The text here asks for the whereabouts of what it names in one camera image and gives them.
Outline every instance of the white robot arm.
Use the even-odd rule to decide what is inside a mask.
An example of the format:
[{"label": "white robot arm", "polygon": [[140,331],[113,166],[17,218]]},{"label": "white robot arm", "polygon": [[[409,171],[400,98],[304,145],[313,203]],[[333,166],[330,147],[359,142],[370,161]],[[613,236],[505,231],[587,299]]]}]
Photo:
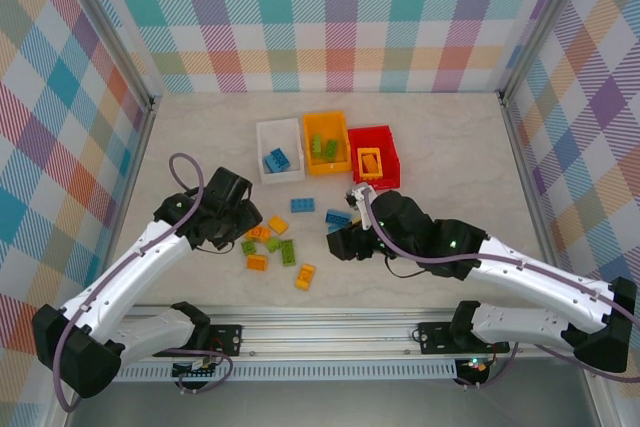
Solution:
[{"label": "white robot arm", "polygon": [[[347,202],[360,212],[361,221],[327,236],[338,258],[363,260],[375,251],[402,256],[433,275],[497,284],[542,307],[461,302],[450,327],[459,345],[526,342],[570,352],[604,371],[626,370],[632,324],[602,299],[633,312],[633,282],[618,278],[608,283],[565,272],[464,222],[432,221],[412,199],[394,191],[377,195],[366,183],[349,191]],[[458,258],[438,259],[450,256]]]},{"label": "white robot arm", "polygon": [[[199,204],[193,199],[197,190],[165,199],[154,221],[99,279],[60,309],[44,305],[34,315],[38,359],[54,377],[59,365],[60,378],[80,397],[96,395],[121,367],[144,357],[170,348],[210,350],[209,318],[186,302],[159,316],[121,324],[145,290],[178,259],[205,241],[224,248],[262,221],[251,200],[244,198],[250,196],[251,183],[224,168],[204,187]],[[56,363],[59,344],[64,345]]]}]

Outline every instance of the lego brick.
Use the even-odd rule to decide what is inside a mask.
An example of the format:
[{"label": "lego brick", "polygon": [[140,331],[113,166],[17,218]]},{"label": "lego brick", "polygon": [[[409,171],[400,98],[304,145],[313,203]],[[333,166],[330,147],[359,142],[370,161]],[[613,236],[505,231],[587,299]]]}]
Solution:
[{"label": "lego brick", "polygon": [[267,167],[267,169],[269,169],[269,172],[271,172],[273,174],[277,174],[278,172],[282,171],[282,169],[280,169],[280,166],[278,165],[278,162],[276,161],[275,157],[273,155],[271,155],[271,154],[265,156],[264,165]]},{"label": "lego brick", "polygon": [[311,280],[313,280],[313,274],[316,272],[316,268],[313,265],[303,264],[298,273],[298,279],[296,280],[296,287],[301,290],[309,290],[311,287]]},{"label": "lego brick", "polygon": [[347,225],[351,222],[351,214],[348,212],[340,212],[339,210],[329,209],[327,210],[327,217],[325,218],[327,224],[335,225]]},{"label": "lego brick", "polygon": [[311,141],[311,154],[314,158],[322,158],[322,135],[316,134]]},{"label": "lego brick", "polygon": [[291,199],[291,213],[315,212],[316,202],[313,198]]},{"label": "lego brick", "polygon": [[280,248],[280,240],[269,239],[264,243],[264,245],[266,245],[267,250],[273,254],[276,250]]},{"label": "lego brick", "polygon": [[244,255],[251,255],[256,253],[256,244],[253,240],[247,240],[242,244],[242,252]]},{"label": "lego brick", "polygon": [[289,159],[287,159],[287,156],[284,155],[284,152],[282,152],[282,149],[272,150],[271,156],[273,157],[273,160],[278,165],[278,172],[283,172],[287,170],[289,167],[291,167],[291,162],[289,162]]},{"label": "lego brick", "polygon": [[[263,184],[279,184],[304,180],[304,150],[300,136],[300,120],[282,119],[256,123],[258,140],[258,168]],[[283,172],[272,172],[266,167],[264,158],[280,149],[290,166]]]},{"label": "lego brick", "polygon": [[282,235],[289,228],[289,224],[277,215],[274,215],[269,221],[269,227],[271,227],[278,235]]},{"label": "lego brick", "polygon": [[377,174],[378,173],[378,161],[376,158],[371,155],[363,155],[362,156],[362,164],[364,166],[364,171],[367,174]]},{"label": "lego brick", "polygon": [[264,272],[267,270],[268,264],[269,261],[264,255],[250,255],[247,257],[247,269]]},{"label": "lego brick", "polygon": [[327,148],[324,151],[324,158],[329,162],[333,162],[336,160],[336,155],[338,155],[338,141],[331,139],[327,142]]},{"label": "lego brick", "polygon": [[293,240],[281,240],[280,249],[282,250],[282,265],[285,267],[296,265],[296,251],[293,248]]},{"label": "lego brick", "polygon": [[254,227],[245,234],[245,238],[248,240],[259,240],[260,242],[266,242],[271,238],[271,231],[268,227],[259,225]]},{"label": "lego brick", "polygon": [[257,226],[251,229],[246,234],[244,234],[244,237],[248,240],[258,240],[260,238],[261,233],[262,233],[262,227]]},{"label": "lego brick", "polygon": [[381,179],[382,157],[379,148],[358,148],[358,174],[362,180]]},{"label": "lego brick", "polygon": [[260,236],[258,237],[258,240],[260,242],[266,242],[270,238],[271,238],[271,231],[269,230],[269,228],[268,227],[261,227],[260,228]]}]

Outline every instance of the orange lego brick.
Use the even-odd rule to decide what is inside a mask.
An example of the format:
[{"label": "orange lego brick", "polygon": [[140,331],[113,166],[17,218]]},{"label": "orange lego brick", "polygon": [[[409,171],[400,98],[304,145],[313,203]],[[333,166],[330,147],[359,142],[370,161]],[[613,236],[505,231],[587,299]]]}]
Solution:
[{"label": "orange lego brick", "polygon": [[303,264],[298,274],[298,280],[296,280],[296,287],[301,290],[309,290],[315,271],[316,268],[313,265]]},{"label": "orange lego brick", "polygon": [[258,226],[251,229],[249,232],[244,234],[244,236],[249,240],[259,240],[261,233],[262,233],[262,227]]},{"label": "orange lego brick", "polygon": [[358,173],[362,180],[381,179],[382,161],[380,157],[380,149],[360,148],[358,153]]},{"label": "orange lego brick", "polygon": [[271,238],[271,231],[268,227],[259,225],[254,227],[245,234],[245,237],[249,240],[259,240],[260,242],[266,242]]},{"label": "orange lego brick", "polygon": [[371,154],[363,155],[362,163],[364,164],[364,170],[366,171],[367,174],[378,173],[378,162],[376,161],[376,158],[373,155]]},{"label": "orange lego brick", "polygon": [[258,240],[260,242],[266,242],[270,238],[271,238],[271,231],[269,230],[269,228],[268,227],[260,227],[260,236],[258,237]]},{"label": "orange lego brick", "polygon": [[247,256],[247,269],[259,270],[264,272],[267,270],[269,261],[264,255],[249,255]]},{"label": "orange lego brick", "polygon": [[271,227],[278,235],[282,235],[289,228],[289,224],[277,215],[274,215],[269,221],[269,227]]}]

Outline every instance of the plaid wallpaper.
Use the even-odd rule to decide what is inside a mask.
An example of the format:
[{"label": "plaid wallpaper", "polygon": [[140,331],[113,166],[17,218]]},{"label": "plaid wallpaper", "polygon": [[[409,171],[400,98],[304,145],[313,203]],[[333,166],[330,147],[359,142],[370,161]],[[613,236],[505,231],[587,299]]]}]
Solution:
[{"label": "plaid wallpaper", "polygon": [[502,77],[500,78],[500,82],[498,85],[499,90],[504,89],[507,81],[509,80],[509,77],[511,77],[511,72],[513,72],[513,67],[516,65],[516,62],[520,58],[522,49],[524,48],[525,45],[527,45],[527,42],[529,42],[529,39],[531,38],[531,35],[533,34],[536,28],[536,25],[538,25],[538,20],[540,19],[542,12],[544,12],[544,9],[546,8],[548,2],[549,0],[538,0],[536,2],[535,7],[531,11],[531,15],[529,15],[529,19],[527,20],[525,28],[520,34],[520,37],[518,38],[518,43],[516,44],[515,49],[513,49],[513,52],[511,53],[511,57],[509,57],[509,62],[507,62],[507,67],[502,73]]},{"label": "plaid wallpaper", "polygon": [[570,0],[512,100],[562,267],[640,284],[640,0]]},{"label": "plaid wallpaper", "polygon": [[93,280],[143,118],[77,0],[0,0],[0,425],[51,395],[31,317]]},{"label": "plaid wallpaper", "polygon": [[492,91],[529,17],[524,0],[125,2],[172,92]]}]

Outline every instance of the table surface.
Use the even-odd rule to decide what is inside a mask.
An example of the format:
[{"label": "table surface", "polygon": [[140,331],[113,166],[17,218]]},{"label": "table surface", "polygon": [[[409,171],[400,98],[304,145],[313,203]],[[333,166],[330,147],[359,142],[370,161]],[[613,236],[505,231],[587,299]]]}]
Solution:
[{"label": "table surface", "polygon": [[[252,200],[265,220],[273,215],[290,227],[298,265],[283,267],[280,252],[269,254],[267,272],[246,269],[239,245],[227,255],[193,252],[148,289],[139,305],[305,307],[455,307],[477,299],[525,305],[489,284],[443,279],[428,273],[397,279],[376,256],[341,262],[327,248],[327,209],[348,210],[345,192],[352,173],[310,176],[301,182],[263,185],[257,162],[256,122],[299,117],[305,112],[342,110],[349,128],[389,125],[402,164],[403,195],[413,197],[432,218],[457,218],[477,225],[533,257],[540,250],[516,170],[502,115],[493,94],[182,94],[165,98],[151,133],[120,235],[120,255],[152,219],[162,201],[180,191],[167,165],[186,152],[208,179],[218,166],[254,183]],[[186,162],[178,173],[191,185]],[[314,197],[316,212],[291,214],[291,198]],[[294,287],[302,263],[316,267],[308,292]],[[396,260],[410,273],[417,266]]]}]

